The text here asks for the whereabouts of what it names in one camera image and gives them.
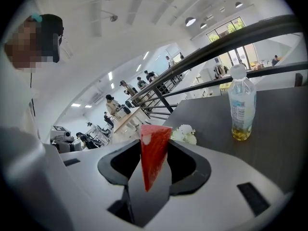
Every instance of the yellow liquid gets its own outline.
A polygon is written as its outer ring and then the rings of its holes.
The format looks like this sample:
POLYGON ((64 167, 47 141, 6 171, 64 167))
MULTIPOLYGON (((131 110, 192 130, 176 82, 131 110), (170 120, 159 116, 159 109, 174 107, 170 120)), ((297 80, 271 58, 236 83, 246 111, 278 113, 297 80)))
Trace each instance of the yellow liquid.
POLYGON ((232 135, 237 141, 245 141, 251 134, 251 126, 248 129, 232 128, 232 135))

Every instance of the gray tabletop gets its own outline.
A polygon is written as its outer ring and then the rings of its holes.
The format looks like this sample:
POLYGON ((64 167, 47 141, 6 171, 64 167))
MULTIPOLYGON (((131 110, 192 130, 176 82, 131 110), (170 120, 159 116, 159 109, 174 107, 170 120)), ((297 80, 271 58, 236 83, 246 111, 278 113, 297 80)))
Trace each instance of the gray tabletop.
POLYGON ((256 115, 248 140, 232 137, 228 95, 184 100, 165 126, 189 124, 197 145, 234 155, 275 182, 294 189, 307 156, 308 87, 257 91, 256 115))

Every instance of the cable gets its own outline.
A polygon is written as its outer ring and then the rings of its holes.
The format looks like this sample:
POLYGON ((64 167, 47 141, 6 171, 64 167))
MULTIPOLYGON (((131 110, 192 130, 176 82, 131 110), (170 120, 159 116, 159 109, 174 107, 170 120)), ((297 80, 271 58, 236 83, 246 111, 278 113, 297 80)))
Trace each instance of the cable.
MULTIPOLYGON (((30 75, 30 88, 32 88, 32 72, 31 72, 31 75, 30 75)), ((33 114, 34 114, 34 117, 35 117, 35 110, 34 110, 33 99, 31 99, 31 101, 32 101, 33 114)))

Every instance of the bottle label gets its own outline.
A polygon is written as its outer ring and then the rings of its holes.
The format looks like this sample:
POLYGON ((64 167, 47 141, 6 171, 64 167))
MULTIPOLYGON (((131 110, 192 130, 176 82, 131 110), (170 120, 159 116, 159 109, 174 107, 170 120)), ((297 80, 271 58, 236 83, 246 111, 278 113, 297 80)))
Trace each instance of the bottle label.
POLYGON ((256 96, 254 98, 254 108, 246 107, 245 102, 231 99, 231 116, 233 125, 239 129, 246 129, 251 126, 255 114, 256 96))

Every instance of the white table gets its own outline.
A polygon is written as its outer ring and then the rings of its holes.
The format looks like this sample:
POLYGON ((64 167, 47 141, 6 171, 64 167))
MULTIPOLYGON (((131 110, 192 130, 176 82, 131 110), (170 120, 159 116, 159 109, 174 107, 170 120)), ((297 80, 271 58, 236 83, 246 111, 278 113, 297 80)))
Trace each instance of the white table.
POLYGON ((137 114, 141 114, 142 116, 145 116, 145 113, 142 111, 140 107, 130 108, 129 114, 115 121, 114 133, 119 132, 134 117, 140 121, 140 124, 142 124, 143 122, 140 120, 137 114))

